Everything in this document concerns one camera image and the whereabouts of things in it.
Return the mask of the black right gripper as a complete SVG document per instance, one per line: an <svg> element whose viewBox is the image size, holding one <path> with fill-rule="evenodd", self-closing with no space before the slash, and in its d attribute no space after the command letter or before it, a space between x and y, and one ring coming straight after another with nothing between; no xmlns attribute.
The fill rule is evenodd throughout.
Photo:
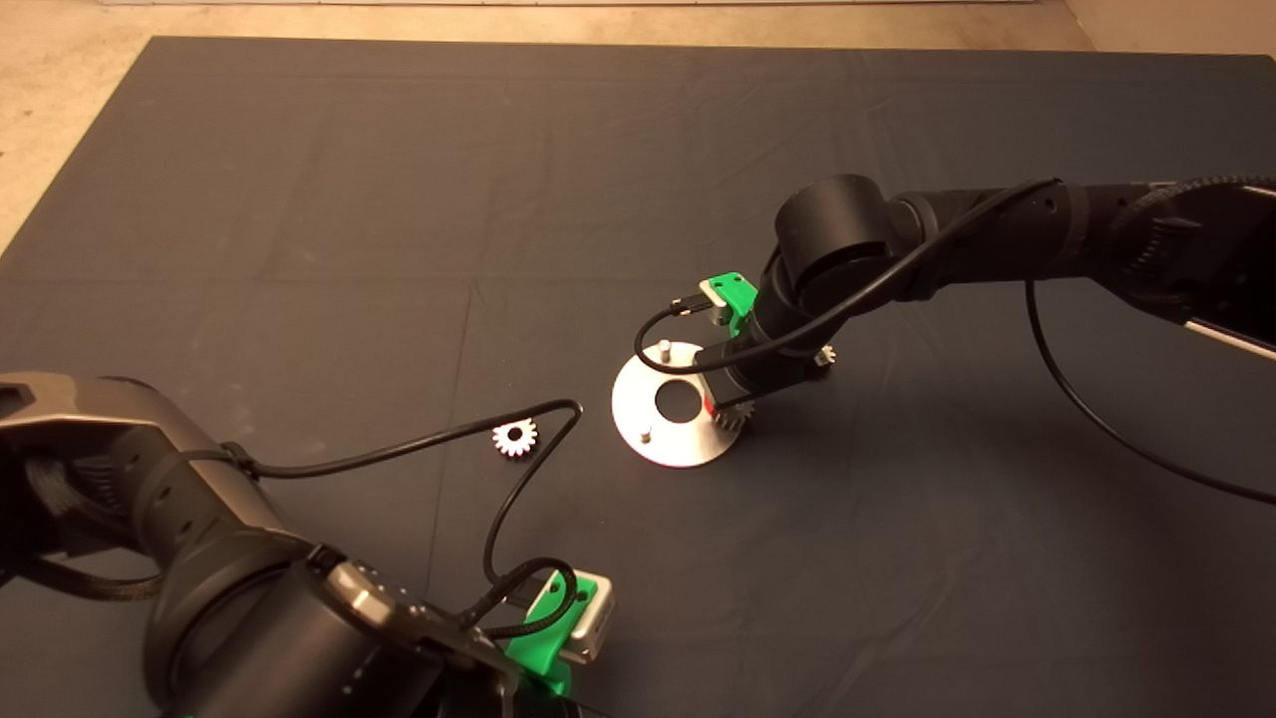
<svg viewBox="0 0 1276 718"><path fill-rule="evenodd" d="M718 409L746 406L783 388L820 380L828 372L828 346L820 349L785 347L762 358L738 358L743 351L763 346L767 341L769 335L752 319L731 339L698 351L695 369L706 388L701 392L706 414L716 417Z"/></svg>

